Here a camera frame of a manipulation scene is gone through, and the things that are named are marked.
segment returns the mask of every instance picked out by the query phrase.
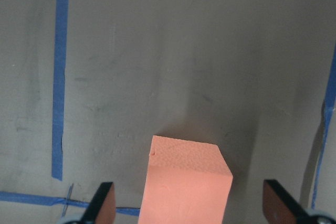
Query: painter's tape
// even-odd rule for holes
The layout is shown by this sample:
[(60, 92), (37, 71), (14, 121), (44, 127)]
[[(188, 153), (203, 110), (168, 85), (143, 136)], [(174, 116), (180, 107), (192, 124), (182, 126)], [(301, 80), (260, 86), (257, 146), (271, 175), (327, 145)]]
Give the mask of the painter's tape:
[(312, 195), (312, 201), (311, 201), (311, 208), (315, 208), (316, 204), (316, 197), (317, 197), (317, 191), (318, 191), (318, 184), (319, 184), (319, 176), (321, 171), (321, 165), (322, 165), (322, 159), (324, 155), (325, 145), (327, 143), (327, 136), (328, 136), (328, 129), (332, 117), (332, 113), (334, 111), (334, 105), (335, 105), (335, 98), (336, 98), (336, 46), (334, 50), (334, 56), (331, 63), (330, 68), (330, 74), (329, 74), (329, 80), (327, 85), (327, 91), (325, 93), (324, 97), (324, 111), (323, 111), (323, 140), (322, 140), (322, 146), (321, 151), (319, 155), (319, 160), (317, 163), (316, 168), (316, 174), (315, 174), (315, 181), (314, 181), (314, 189), (313, 189), (313, 195)]
[[(87, 208), (89, 203), (67, 198), (38, 196), (31, 194), (18, 194), (0, 191), (0, 201), (27, 203), (41, 206), (68, 205), (73, 207)], [(117, 207), (116, 212), (123, 215), (139, 216), (139, 208)]]
[(62, 180), (63, 170), (62, 136), (64, 127), (68, 3), (69, 0), (56, 0), (51, 175), (58, 180)]

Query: block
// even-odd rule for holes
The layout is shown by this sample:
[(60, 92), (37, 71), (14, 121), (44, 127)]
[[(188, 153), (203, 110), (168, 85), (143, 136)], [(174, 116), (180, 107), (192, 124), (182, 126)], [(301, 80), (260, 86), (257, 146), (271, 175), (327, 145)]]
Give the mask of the block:
[(221, 224), (232, 180), (217, 145), (153, 136), (138, 224)]

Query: block top face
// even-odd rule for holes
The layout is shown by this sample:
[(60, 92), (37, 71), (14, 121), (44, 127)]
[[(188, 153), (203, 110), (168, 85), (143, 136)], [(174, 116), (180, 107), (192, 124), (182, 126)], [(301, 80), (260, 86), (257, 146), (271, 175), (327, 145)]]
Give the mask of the block top face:
[(153, 136), (149, 165), (232, 177), (217, 145), (169, 137)]

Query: gray surface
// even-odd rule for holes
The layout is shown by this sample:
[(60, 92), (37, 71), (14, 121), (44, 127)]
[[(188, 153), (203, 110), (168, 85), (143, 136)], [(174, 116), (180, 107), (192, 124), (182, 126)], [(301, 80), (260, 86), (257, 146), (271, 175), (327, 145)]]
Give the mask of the gray surface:
[[(234, 174), (224, 223), (265, 223), (264, 178), (300, 198), (336, 0), (70, 0), (63, 182), (50, 176), (55, 0), (0, 5), (1, 190), (65, 196), (75, 183), (73, 198), (90, 200), (112, 180), (117, 205), (139, 207), (160, 134), (219, 145)], [(330, 212), (333, 133), (318, 199)], [(61, 214), (0, 204), (8, 223), (32, 209), (28, 223)]]

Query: horizontal blue tape strip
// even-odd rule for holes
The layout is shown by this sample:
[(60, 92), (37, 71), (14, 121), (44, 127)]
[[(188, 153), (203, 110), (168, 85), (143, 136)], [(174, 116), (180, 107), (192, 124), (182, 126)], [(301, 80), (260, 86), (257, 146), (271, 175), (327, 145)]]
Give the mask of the horizontal blue tape strip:
[[(89, 203), (87, 202), (77, 201), (73, 199), (38, 196), (31, 194), (8, 193), (5, 191), (0, 191), (0, 201), (26, 203), (41, 206), (54, 206), (65, 204), (67, 204), (68, 206), (81, 207), (81, 208), (87, 208), (89, 206)], [(140, 209), (130, 207), (117, 207), (116, 212), (123, 215), (139, 216)]]
[(319, 185), (319, 177), (320, 177), (320, 171), (322, 166), (322, 160), (324, 155), (325, 146), (327, 144), (327, 137), (328, 137), (328, 130), (329, 125), (332, 117), (332, 113), (334, 111), (334, 105), (335, 105), (335, 98), (336, 98), (336, 46), (334, 50), (334, 55), (331, 63), (330, 68), (330, 74), (329, 74), (329, 80), (327, 85), (327, 91), (325, 93), (324, 97), (324, 111), (323, 111), (323, 140), (322, 140), (322, 146), (320, 150), (320, 155), (317, 163), (316, 168), (316, 174), (315, 174), (315, 180), (314, 180), (314, 188), (313, 188), (313, 195), (312, 195), (312, 201), (311, 201), (311, 208), (315, 209), (316, 204), (316, 198), (317, 198), (317, 191), (318, 191), (318, 185)]
[(62, 181), (63, 171), (62, 137), (64, 128), (68, 3), (69, 0), (56, 0), (51, 175), (60, 181)]

